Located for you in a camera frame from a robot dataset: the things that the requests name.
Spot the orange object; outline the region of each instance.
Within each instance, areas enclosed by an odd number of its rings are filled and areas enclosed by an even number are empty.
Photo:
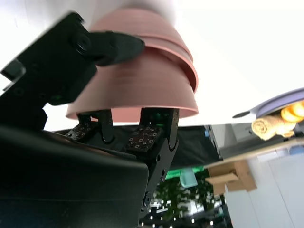
[[[142,107],[179,108],[180,118],[198,113],[183,70],[153,48],[134,60],[99,67],[66,116],[112,109],[114,122],[138,122]]]
[[[304,119],[304,101],[285,107],[281,111],[281,117],[285,121],[298,123]]]

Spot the white wall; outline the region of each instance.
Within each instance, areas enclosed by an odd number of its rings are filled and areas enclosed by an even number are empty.
[[[304,155],[248,162],[257,189],[225,194],[234,228],[304,227]]]

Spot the white surface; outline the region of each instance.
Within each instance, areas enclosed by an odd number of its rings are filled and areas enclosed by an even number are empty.
[[[225,194],[234,228],[302,228],[304,155],[294,155],[249,166],[257,189]]]
[[[300,0],[0,0],[0,68],[68,10],[88,26],[110,10],[143,2],[176,22],[194,57],[200,114],[180,125],[250,122],[254,116],[231,117],[304,85]],[[7,83],[0,79],[0,87]],[[46,107],[46,129],[73,127],[65,110]]]

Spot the bolt hole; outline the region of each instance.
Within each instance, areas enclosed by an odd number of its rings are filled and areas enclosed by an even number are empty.
[[[40,99],[45,99],[46,96],[47,96],[46,94],[39,94],[39,98],[40,98]]]
[[[15,95],[17,95],[17,96],[22,96],[23,93],[24,93],[24,91],[23,91],[23,89],[21,89],[21,88],[16,88],[16,89],[14,90],[14,93],[15,93]]]

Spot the screw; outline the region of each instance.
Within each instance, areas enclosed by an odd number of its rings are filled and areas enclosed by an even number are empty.
[[[82,34],[82,35],[79,35],[78,38],[77,38],[77,45],[83,51],[88,51],[91,48],[91,41],[90,41],[89,37]]]
[[[150,201],[151,201],[151,194],[150,194],[150,192],[146,191],[146,194],[145,194],[145,196],[143,198],[143,206],[144,207],[149,206]]]

